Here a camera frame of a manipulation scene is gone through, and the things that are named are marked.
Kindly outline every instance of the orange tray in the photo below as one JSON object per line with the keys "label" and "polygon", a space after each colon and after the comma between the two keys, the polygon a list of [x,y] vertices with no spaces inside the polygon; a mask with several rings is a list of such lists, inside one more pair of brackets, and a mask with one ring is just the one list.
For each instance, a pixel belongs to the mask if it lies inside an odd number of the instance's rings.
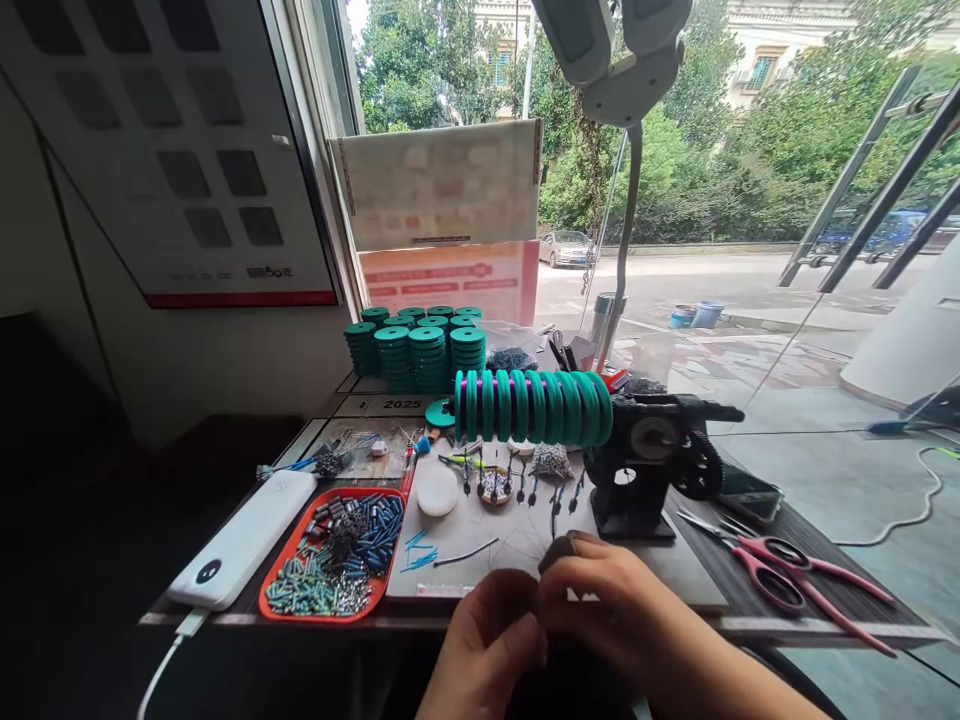
{"label": "orange tray", "polygon": [[[382,578],[370,578],[370,587],[373,588],[373,593],[370,595],[367,606],[356,615],[350,615],[349,617],[333,617],[327,615],[280,615],[279,613],[273,612],[273,610],[270,609],[270,605],[267,603],[267,588],[270,587],[270,585],[273,584],[273,581],[277,579],[277,574],[286,564],[287,560],[290,560],[297,555],[298,548],[300,547],[300,540],[307,531],[307,525],[309,525],[310,521],[313,520],[313,514],[316,512],[316,509],[324,503],[331,502],[336,497],[362,498],[369,497],[371,495],[383,495],[384,497],[389,497],[391,495],[396,496],[400,498],[400,506],[402,511],[406,512],[407,504],[404,500],[403,494],[397,490],[394,490],[393,488],[334,488],[333,490],[328,490],[327,492],[323,493],[320,497],[310,503],[306,512],[304,512],[303,517],[300,518],[300,522],[297,523],[297,527],[294,528],[293,533],[291,533],[290,538],[287,540],[287,544],[284,545],[283,550],[280,551],[277,561],[273,564],[273,567],[270,568],[270,572],[267,573],[267,579],[263,581],[263,586],[260,588],[260,612],[264,617],[270,618],[271,620],[292,620],[295,622],[319,622],[329,623],[331,625],[349,625],[350,623],[356,622],[360,618],[365,617],[377,606],[377,603],[380,602],[380,598],[383,597],[383,594],[387,590],[387,582],[390,579],[390,571],[393,568],[393,560],[397,555],[396,547],[393,548],[393,554],[390,556],[390,564],[387,567],[386,574]],[[317,543],[317,547],[322,546],[323,542]]]}

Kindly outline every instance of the bucket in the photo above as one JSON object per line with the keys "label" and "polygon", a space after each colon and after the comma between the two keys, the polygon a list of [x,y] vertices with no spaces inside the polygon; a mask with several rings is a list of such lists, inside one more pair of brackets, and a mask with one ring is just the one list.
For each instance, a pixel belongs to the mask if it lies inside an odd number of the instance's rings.
{"label": "bucket", "polygon": [[715,328],[717,320],[720,319],[720,313],[724,311],[726,305],[716,300],[701,300],[697,303],[697,314],[693,318],[693,325],[690,327]]}
{"label": "bucket", "polygon": [[670,316],[670,327],[673,330],[690,327],[693,316],[696,314],[697,309],[693,305],[675,305],[673,314]]}

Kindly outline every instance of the poster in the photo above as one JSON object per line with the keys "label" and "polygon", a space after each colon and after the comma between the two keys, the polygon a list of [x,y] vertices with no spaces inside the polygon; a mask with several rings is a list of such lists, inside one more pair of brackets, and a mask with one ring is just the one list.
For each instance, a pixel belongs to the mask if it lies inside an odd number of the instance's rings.
{"label": "poster", "polygon": [[542,120],[330,141],[357,252],[537,236]]}
{"label": "poster", "polygon": [[537,305],[538,240],[360,255],[371,305],[470,305],[490,320],[530,327]]}

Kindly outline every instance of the parked car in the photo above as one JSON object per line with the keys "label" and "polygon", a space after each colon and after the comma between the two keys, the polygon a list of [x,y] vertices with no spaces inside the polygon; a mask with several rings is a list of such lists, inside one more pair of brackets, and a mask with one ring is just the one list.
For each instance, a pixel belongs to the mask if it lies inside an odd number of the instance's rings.
{"label": "parked car", "polygon": [[550,267],[593,265],[597,250],[593,242],[577,230],[557,230],[540,238],[540,262]]}
{"label": "parked car", "polygon": [[[867,253],[893,252],[903,245],[917,226],[927,216],[924,212],[916,210],[894,210],[884,218],[880,227],[873,236],[867,240],[863,251]],[[813,252],[817,255],[826,255],[827,253],[837,254],[844,245],[850,242],[854,230],[861,220],[861,216],[854,210],[838,210],[830,218],[830,222],[820,233],[817,244],[813,246]]]}

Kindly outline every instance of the blue car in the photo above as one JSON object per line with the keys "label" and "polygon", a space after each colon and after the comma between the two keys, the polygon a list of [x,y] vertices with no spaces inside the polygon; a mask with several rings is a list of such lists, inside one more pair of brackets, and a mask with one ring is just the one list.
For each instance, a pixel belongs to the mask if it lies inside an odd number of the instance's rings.
{"label": "blue car", "polygon": [[[867,240],[863,251],[867,253],[893,252],[910,239],[913,231],[917,229],[917,225],[926,216],[926,213],[916,210],[894,210],[887,215],[884,221],[880,223],[877,231]],[[835,212],[823,232],[820,233],[817,244],[813,246],[813,252],[817,255],[838,254],[850,242],[860,219],[854,210],[838,210]]]}

